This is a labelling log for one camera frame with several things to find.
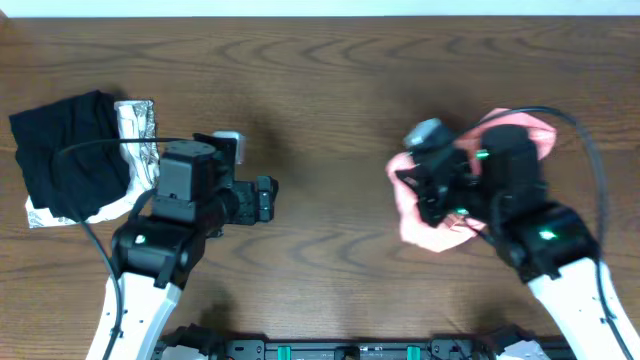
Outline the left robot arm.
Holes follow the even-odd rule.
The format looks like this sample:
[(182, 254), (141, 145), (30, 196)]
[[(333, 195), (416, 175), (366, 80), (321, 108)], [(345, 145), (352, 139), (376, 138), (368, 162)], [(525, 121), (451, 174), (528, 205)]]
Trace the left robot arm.
[(277, 181), (235, 178), (244, 145), (244, 136), (233, 131), (167, 143), (155, 187), (138, 197), (113, 234), (110, 278), (88, 358), (223, 355), (214, 340), (197, 346), (184, 330), (166, 344), (158, 341), (207, 239), (221, 236), (226, 225), (252, 226), (274, 218)]

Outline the white patterned folded garment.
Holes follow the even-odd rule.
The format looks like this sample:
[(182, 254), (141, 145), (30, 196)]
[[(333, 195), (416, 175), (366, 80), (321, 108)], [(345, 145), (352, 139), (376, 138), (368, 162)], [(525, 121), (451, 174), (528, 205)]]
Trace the white patterned folded garment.
[[(125, 139), (148, 139), (156, 135), (154, 102), (152, 100), (116, 101), (119, 135)], [(89, 224), (115, 220), (129, 212), (137, 198), (156, 184), (159, 174), (159, 153), (155, 143), (128, 143), (120, 145), (120, 153), (129, 165), (130, 183), (124, 197), (100, 208), (90, 216)], [(75, 225), (65, 217), (54, 217), (48, 208), (35, 209), (31, 197), (25, 209), (28, 225), (33, 228)]]

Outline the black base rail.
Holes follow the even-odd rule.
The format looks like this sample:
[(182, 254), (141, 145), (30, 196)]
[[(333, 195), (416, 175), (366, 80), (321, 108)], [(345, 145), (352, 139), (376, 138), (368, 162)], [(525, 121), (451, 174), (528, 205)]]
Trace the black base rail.
[(224, 337), (196, 325), (160, 338), (152, 360), (575, 360), (567, 342), (537, 338), (517, 327), (488, 336), (438, 335), (414, 339), (272, 340)]

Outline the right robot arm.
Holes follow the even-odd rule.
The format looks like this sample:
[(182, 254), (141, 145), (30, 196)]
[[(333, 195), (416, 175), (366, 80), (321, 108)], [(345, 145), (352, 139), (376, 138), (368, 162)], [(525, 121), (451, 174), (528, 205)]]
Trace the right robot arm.
[(525, 128), (484, 131), (467, 152), (436, 119), (405, 139), (415, 165), (399, 180), (430, 226), (448, 215), (485, 223), (485, 239), (552, 316), (578, 359), (636, 359), (639, 335), (617, 297), (600, 247), (580, 216), (549, 200)]

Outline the folded black garment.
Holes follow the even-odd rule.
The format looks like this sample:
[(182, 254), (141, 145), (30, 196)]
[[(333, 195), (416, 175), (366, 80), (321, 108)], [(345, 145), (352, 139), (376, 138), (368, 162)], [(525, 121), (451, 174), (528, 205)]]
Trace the folded black garment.
[(129, 164), (119, 137), (114, 97), (93, 91), (9, 117), (33, 207), (73, 221), (97, 214), (126, 195)]

